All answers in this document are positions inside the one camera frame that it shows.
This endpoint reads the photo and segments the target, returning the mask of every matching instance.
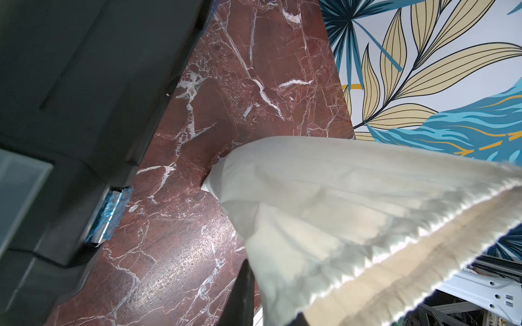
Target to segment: yellow leaf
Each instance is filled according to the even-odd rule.
[[[522,55],[522,47],[510,43],[486,43],[450,54],[411,77],[396,99],[435,94],[492,63]]]
[[[355,139],[357,139],[357,140],[375,141],[375,139],[373,138],[371,133],[369,133],[369,132],[361,132],[361,131],[356,131],[355,132]]]
[[[379,88],[379,81],[372,68],[372,63],[368,55],[368,46],[364,50],[362,56],[362,77],[364,83],[364,101],[362,117],[363,120],[368,119],[377,109],[379,105],[379,98],[381,97],[381,89]]]
[[[397,10],[395,17],[384,37],[383,47],[391,57],[401,66],[406,64],[406,41],[402,31],[400,19],[401,9]],[[402,70],[398,71],[392,62],[381,52],[381,76],[384,82],[384,102],[388,101],[399,83]]]
[[[350,98],[350,90],[348,87],[345,88],[345,101],[346,101],[346,107],[348,108],[348,116],[352,116],[352,101]]]
[[[440,0],[425,0],[411,6],[411,29],[417,50],[421,54],[433,33],[439,5]]]
[[[370,127],[392,129],[420,126],[437,111],[419,104],[407,103],[382,111],[368,122]]]
[[[453,41],[469,30],[488,11],[495,0],[460,0],[457,7],[438,33],[426,53],[420,58],[421,66],[438,49]]]
[[[446,8],[446,6],[449,4],[450,1],[451,0],[442,0],[441,1],[441,11],[443,11]]]

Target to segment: crumpled fabric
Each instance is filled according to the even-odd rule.
[[[520,223],[522,170],[376,142],[270,137],[202,189],[244,239],[264,323],[388,325]]]

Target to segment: wall mural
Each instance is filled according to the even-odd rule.
[[[520,0],[319,3],[357,139],[522,165]]]

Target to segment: red marble surface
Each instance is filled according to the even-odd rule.
[[[219,156],[274,135],[353,137],[318,2],[222,2],[120,226],[46,325],[213,325],[246,252],[199,187]]]

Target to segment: white fabric bag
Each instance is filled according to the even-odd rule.
[[[271,137],[202,189],[245,241],[265,325],[389,325],[521,221],[522,169],[347,139]]]

